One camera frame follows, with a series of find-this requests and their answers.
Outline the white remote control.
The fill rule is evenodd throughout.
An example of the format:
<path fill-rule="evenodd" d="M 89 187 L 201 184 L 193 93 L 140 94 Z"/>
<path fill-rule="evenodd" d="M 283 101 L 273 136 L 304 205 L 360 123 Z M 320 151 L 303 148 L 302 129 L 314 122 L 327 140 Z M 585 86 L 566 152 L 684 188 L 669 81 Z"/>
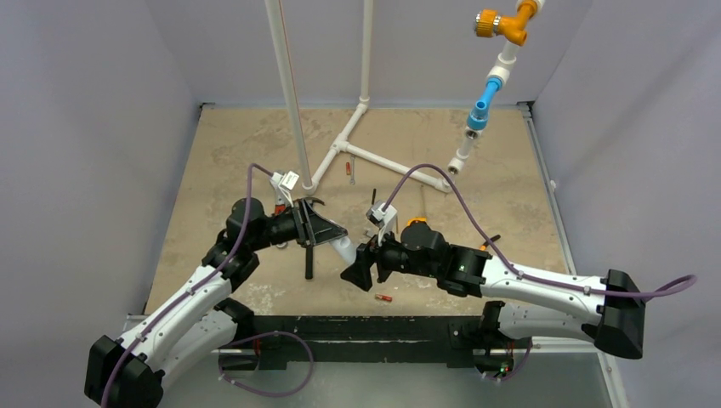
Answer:
<path fill-rule="evenodd" d="M 330 242 L 330 245 L 348 266 L 355 262 L 356 245 L 348 236 L 333 240 Z"/>

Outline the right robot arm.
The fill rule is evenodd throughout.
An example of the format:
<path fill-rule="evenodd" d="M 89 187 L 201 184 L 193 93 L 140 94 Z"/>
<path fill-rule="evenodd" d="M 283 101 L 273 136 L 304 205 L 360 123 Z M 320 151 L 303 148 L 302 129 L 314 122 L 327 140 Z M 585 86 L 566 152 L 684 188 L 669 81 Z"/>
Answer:
<path fill-rule="evenodd" d="M 372 267 L 378 271 L 376 280 Z M 388 233 L 359 245 L 354 262 L 340 276 L 367 292 L 394 272 L 432 278 L 439 289 L 460 298 L 500 298 L 500 303 L 486 305 L 477 324 L 487 345 L 565 337 L 627 360 L 643 356 L 646 302 L 623 271 L 575 276 L 520 266 L 514 273 L 500 258 L 451 244 L 426 223 L 415 222 L 399 238 Z"/>

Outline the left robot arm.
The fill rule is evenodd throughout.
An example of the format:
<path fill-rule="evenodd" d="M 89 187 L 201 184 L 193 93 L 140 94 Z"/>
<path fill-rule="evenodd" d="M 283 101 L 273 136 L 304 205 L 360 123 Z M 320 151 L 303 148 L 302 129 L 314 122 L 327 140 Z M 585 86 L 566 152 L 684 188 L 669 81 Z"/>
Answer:
<path fill-rule="evenodd" d="M 226 226 L 196 271 L 159 309 L 89 350 L 84 394 L 101 407 L 157 407 L 179 374 L 219 348 L 259 352 L 255 314 L 231 298 L 259 266 L 258 251 L 296 241 L 326 243 L 347 255 L 348 231 L 322 217 L 314 198 L 268 215 L 256 198 L 232 207 Z"/>

